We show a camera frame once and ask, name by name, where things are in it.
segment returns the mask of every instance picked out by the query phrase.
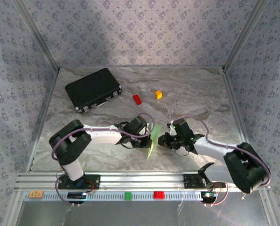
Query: marble surface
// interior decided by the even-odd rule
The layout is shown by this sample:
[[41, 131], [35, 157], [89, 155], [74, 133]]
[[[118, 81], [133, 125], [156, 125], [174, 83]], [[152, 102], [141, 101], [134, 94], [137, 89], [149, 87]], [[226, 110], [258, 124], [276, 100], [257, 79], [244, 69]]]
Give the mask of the marble surface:
[[[78, 114], [64, 89], [65, 85], [100, 68], [61, 69], [48, 108], [44, 127], [36, 150], [32, 170], [59, 170], [51, 158], [48, 140], [74, 119], [92, 126], [108, 126], [130, 121], [141, 112], [151, 114], [157, 124], [166, 124], [185, 114], [203, 119], [211, 130], [210, 137], [227, 143], [239, 143], [227, 93], [219, 72], [194, 67], [124, 67], [109, 68], [123, 87], [123, 93], [105, 105]], [[156, 100], [154, 92], [163, 97]], [[132, 96], [138, 94], [141, 105]], [[205, 134], [203, 125], [187, 119], [196, 133]], [[185, 154], [184, 149], [177, 151]], [[84, 170], [198, 170], [213, 159], [189, 154], [176, 156], [173, 150], [156, 146], [147, 160], [147, 149], [128, 150], [120, 145], [88, 145], [79, 157]]]

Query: patterned wallpaper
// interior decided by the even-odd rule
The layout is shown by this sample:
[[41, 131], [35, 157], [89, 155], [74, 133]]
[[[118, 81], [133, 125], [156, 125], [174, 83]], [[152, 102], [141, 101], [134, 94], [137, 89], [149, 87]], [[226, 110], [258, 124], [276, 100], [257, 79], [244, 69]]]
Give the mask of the patterned wallpaper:
[[223, 65], [256, 0], [25, 0], [59, 67]]
[[280, 0], [262, 13], [229, 78], [249, 140], [272, 171], [280, 208]]
[[0, 0], [0, 225], [55, 75], [14, 5]]

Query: red block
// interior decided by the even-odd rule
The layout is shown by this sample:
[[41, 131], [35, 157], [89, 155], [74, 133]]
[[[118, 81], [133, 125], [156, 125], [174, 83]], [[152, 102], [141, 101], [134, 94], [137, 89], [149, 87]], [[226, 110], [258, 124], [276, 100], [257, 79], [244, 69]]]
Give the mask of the red block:
[[134, 96], [132, 96], [134, 98], [134, 101], [136, 102], [137, 105], [142, 104], [142, 101], [140, 99], [140, 97], [136, 94]]
[[154, 192], [154, 199], [165, 199], [164, 192]]

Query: lego brick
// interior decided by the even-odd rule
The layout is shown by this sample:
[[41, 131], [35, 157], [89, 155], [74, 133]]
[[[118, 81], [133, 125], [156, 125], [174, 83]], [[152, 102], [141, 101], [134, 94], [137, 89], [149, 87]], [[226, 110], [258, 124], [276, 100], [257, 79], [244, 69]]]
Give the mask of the lego brick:
[[162, 92], [160, 90], [156, 91], [155, 96], [157, 99], [160, 99], [162, 97]]
[[136, 102], [137, 105], [142, 104], [142, 101], [140, 99], [140, 97], [136, 94], [134, 96], [132, 96], [134, 98], [134, 101]]
[[164, 199], [165, 194], [164, 192], [154, 192], [154, 199]]
[[30, 199], [41, 199], [44, 196], [43, 191], [31, 191], [29, 193], [29, 198]]
[[125, 192], [124, 193], [124, 200], [132, 200], [132, 193], [131, 192]]

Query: yellow block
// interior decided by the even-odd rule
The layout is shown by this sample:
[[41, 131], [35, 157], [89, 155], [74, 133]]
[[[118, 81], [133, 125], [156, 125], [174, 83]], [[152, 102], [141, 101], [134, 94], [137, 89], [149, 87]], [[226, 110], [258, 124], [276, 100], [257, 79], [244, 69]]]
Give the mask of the yellow block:
[[41, 199], [44, 196], [44, 191], [31, 191], [29, 193], [30, 199]]
[[155, 96], [157, 99], [160, 99], [162, 97], [162, 92], [160, 90], [156, 91]]

